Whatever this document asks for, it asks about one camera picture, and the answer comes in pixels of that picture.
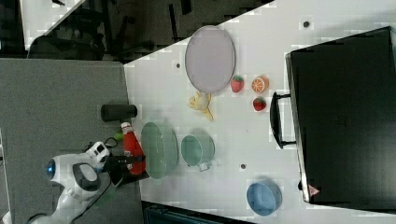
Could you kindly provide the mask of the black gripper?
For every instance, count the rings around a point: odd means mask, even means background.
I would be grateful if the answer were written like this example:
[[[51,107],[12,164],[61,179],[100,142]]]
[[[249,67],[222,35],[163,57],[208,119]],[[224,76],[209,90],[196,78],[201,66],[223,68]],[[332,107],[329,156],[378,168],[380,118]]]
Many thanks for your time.
[[[141,175],[132,175],[127,168],[129,163],[138,163],[145,161],[146,156],[109,156],[103,168],[104,173],[109,173],[111,183],[128,184],[139,180],[149,178],[149,174],[144,171]]]

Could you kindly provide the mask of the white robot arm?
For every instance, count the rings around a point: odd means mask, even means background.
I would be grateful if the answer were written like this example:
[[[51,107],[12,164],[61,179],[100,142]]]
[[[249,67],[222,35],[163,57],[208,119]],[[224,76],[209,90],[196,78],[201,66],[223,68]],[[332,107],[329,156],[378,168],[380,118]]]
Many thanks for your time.
[[[72,224],[100,204],[109,224],[144,224],[140,156],[110,152],[53,154],[6,151],[1,224]]]

